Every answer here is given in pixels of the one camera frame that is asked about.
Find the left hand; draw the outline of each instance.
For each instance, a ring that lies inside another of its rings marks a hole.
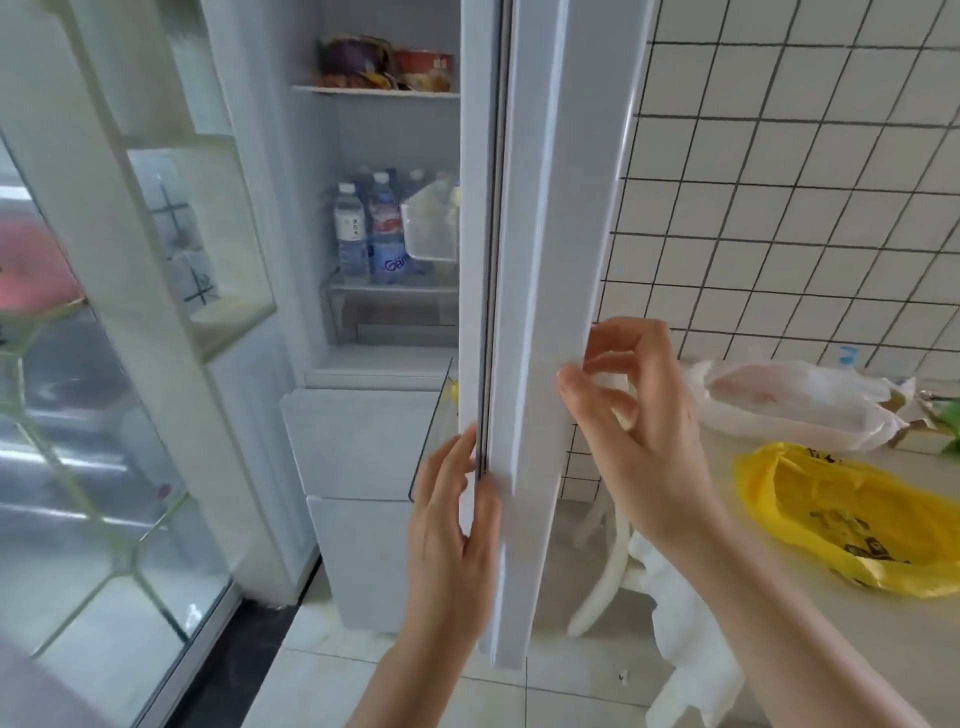
[[[465,660],[490,620],[496,590],[500,498],[484,475],[474,495],[469,537],[458,501],[475,470],[476,425],[423,461],[408,532],[409,596],[399,642],[456,651]]]

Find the refrigerator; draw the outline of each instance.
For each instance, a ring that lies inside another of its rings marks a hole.
[[[203,0],[186,41],[178,5],[2,10],[14,155],[247,593],[289,601],[319,544],[345,625],[396,631],[414,473],[477,422],[503,501],[485,648],[520,667],[570,438],[555,374],[596,318],[653,0]],[[344,34],[452,55],[451,90],[318,87],[318,40]],[[199,313],[171,295],[130,167],[157,148],[223,282]],[[343,282],[337,184],[386,168],[459,181],[454,253],[414,282]],[[123,210],[91,207],[111,194]],[[148,319],[168,346],[145,367]]]

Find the chair leg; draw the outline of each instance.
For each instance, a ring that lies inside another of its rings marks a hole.
[[[614,511],[614,517],[616,539],[607,556],[607,565],[593,587],[593,591],[570,619],[570,624],[566,627],[566,634],[570,637],[580,637],[600,619],[600,615],[610,606],[620,589],[620,582],[623,581],[623,575],[627,571],[627,563],[630,559],[627,551],[627,546],[630,544],[630,524],[627,517],[619,511]]]
[[[584,547],[584,544],[589,540],[593,531],[600,526],[603,517],[612,509],[612,506],[613,501],[610,498],[610,494],[607,493],[607,489],[601,484],[600,489],[597,491],[597,497],[593,500],[593,505],[590,506],[584,519],[580,521],[576,530],[573,531],[574,548]]]

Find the finger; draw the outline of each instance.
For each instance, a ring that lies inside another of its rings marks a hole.
[[[473,492],[473,526],[467,540],[466,557],[493,561],[500,543],[500,494],[489,473],[480,478]]]
[[[557,387],[567,411],[584,431],[600,474],[610,480],[617,463],[636,448],[636,443],[617,421],[600,389],[580,367],[563,367],[557,374]]]
[[[470,454],[473,453],[476,443],[477,425],[474,424],[464,431],[464,434],[446,454],[444,463],[440,466],[440,472],[437,475],[437,485],[430,496],[431,505],[437,503],[443,508],[456,506],[457,498],[463,492],[467,481],[464,473],[467,472]]]
[[[613,408],[613,411],[618,412],[633,426],[640,411],[640,403],[622,389],[598,386],[597,390],[607,401],[607,404]]]
[[[414,508],[422,510],[430,502],[433,489],[437,484],[437,476],[444,459],[450,454],[453,446],[460,440],[460,435],[451,437],[428,458],[420,462],[417,475],[414,478]]]
[[[636,354],[633,352],[607,352],[584,362],[584,372],[590,376],[612,374],[636,376]]]
[[[643,339],[653,346],[654,351],[672,356],[670,328],[663,321],[618,316],[590,328],[584,359],[592,359],[606,352],[635,351]]]

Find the right hand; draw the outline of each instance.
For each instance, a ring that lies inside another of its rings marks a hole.
[[[590,377],[602,373],[627,375],[636,398],[595,384]],[[656,548],[680,547],[725,519],[663,321],[621,317],[595,325],[583,368],[565,366],[557,385],[614,502]],[[629,429],[612,408],[629,420]]]

